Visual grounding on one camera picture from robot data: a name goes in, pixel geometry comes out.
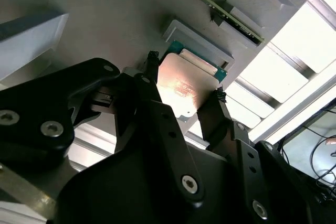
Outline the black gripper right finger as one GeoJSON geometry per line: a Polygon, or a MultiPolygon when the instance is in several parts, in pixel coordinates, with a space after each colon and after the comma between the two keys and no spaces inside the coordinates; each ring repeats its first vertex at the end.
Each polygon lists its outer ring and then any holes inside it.
{"type": "Polygon", "coordinates": [[[207,150],[230,165],[232,212],[243,223],[323,223],[312,192],[277,149],[265,141],[253,144],[230,117],[222,88],[211,92],[197,116],[207,150]]]}

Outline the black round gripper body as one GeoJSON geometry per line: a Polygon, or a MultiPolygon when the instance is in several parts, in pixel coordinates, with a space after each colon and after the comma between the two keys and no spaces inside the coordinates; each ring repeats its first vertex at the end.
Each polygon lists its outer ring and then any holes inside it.
{"type": "Polygon", "coordinates": [[[139,129],[126,146],[75,175],[52,223],[239,223],[230,165],[188,146],[179,129],[139,129]]]}

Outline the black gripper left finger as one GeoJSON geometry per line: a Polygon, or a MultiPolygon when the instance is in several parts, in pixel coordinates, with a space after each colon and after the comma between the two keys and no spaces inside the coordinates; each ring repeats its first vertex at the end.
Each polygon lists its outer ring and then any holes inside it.
{"type": "Polygon", "coordinates": [[[26,170],[51,170],[73,143],[75,127],[101,112],[115,115],[116,152],[139,129],[179,129],[156,82],[158,53],[145,71],[120,72],[94,58],[1,92],[1,160],[26,170]]]}

